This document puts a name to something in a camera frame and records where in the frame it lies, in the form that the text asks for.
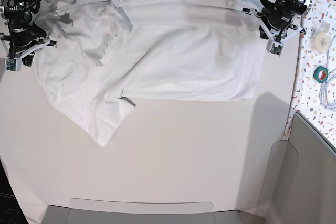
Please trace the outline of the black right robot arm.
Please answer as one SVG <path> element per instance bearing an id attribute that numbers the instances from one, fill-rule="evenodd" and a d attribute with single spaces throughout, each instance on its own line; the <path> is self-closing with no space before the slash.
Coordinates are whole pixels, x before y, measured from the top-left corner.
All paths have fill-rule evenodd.
<path id="1" fill-rule="evenodd" d="M 35 51 L 56 45 L 33 20 L 40 4 L 41 0 L 1 0 L 1 18 L 9 31 L 9 35 L 1 33 L 1 43 L 7 52 L 6 71 L 19 71 L 22 65 L 30 66 Z"/>

